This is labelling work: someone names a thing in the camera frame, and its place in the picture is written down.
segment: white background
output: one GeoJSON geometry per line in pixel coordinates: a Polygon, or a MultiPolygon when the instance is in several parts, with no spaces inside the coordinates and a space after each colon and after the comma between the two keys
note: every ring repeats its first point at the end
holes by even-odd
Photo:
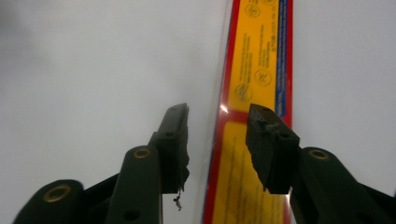
{"type": "MultiPolygon", "coordinates": [[[[183,210],[199,223],[226,0],[1,1],[0,223],[57,179],[85,188],[145,145],[165,109],[191,109],[183,210]]],[[[293,127],[362,183],[396,187],[396,2],[296,1],[293,127]]]]}

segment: label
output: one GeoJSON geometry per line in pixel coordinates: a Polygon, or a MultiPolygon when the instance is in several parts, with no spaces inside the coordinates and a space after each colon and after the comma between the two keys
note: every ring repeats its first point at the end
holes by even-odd
{"type": "Polygon", "coordinates": [[[284,196],[264,192],[245,145],[247,126],[225,125],[212,223],[283,223],[284,196]]]}
{"type": "Polygon", "coordinates": [[[242,0],[233,52],[228,106],[248,112],[251,103],[275,107],[279,3],[242,0]]]}

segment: black plastic part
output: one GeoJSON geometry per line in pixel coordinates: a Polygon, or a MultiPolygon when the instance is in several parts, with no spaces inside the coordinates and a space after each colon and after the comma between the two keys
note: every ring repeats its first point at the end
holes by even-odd
{"type": "Polygon", "coordinates": [[[393,223],[332,153],[304,148],[298,173],[291,197],[297,223],[393,223]]]}
{"type": "Polygon", "coordinates": [[[264,189],[272,194],[288,194],[300,152],[300,138],[274,111],[250,105],[246,145],[264,189]]]}
{"type": "Polygon", "coordinates": [[[378,206],[387,213],[387,215],[392,219],[393,223],[396,223],[396,198],[390,197],[383,192],[372,189],[365,185],[362,186],[366,192],[370,194],[376,204],[378,204],[378,206]]]}
{"type": "Polygon", "coordinates": [[[105,223],[162,223],[162,215],[159,153],[135,147],[125,155],[105,223]]]}
{"type": "Polygon", "coordinates": [[[189,177],[187,152],[189,108],[187,104],[170,107],[163,117],[158,132],[151,136],[149,145],[160,153],[163,188],[162,193],[178,193],[184,190],[189,177]]]}
{"type": "Polygon", "coordinates": [[[17,215],[14,224],[79,223],[82,185],[57,180],[41,188],[17,215]]]}
{"type": "Polygon", "coordinates": [[[110,178],[84,190],[82,206],[86,209],[84,224],[102,224],[105,222],[111,196],[119,175],[110,178]]]}

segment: screw hole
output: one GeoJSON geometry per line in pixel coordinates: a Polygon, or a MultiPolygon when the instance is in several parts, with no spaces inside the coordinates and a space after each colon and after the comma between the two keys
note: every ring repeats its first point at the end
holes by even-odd
{"type": "Polygon", "coordinates": [[[288,134],[288,133],[280,133],[279,134],[281,137],[283,137],[283,138],[288,138],[288,137],[290,137],[290,135],[288,134]]]}
{"type": "Polygon", "coordinates": [[[129,209],[125,211],[124,218],[128,221],[135,221],[140,217],[140,212],[136,209],[129,209]]]}

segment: brass screw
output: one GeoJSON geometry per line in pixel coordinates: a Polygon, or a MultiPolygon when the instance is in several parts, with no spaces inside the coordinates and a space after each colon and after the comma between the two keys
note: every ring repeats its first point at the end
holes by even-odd
{"type": "Polygon", "coordinates": [[[72,189],[68,185],[59,185],[53,189],[47,191],[44,195],[44,201],[47,203],[55,203],[65,198],[72,189]]]}
{"type": "Polygon", "coordinates": [[[134,152],[134,156],[138,159],[144,159],[148,157],[150,154],[150,151],[146,148],[140,148],[134,152]]]}
{"type": "Polygon", "coordinates": [[[324,152],[322,150],[317,150],[317,149],[309,150],[309,155],[311,155],[312,157],[314,157],[318,160],[323,160],[323,161],[326,161],[330,158],[326,152],[324,152]]]}

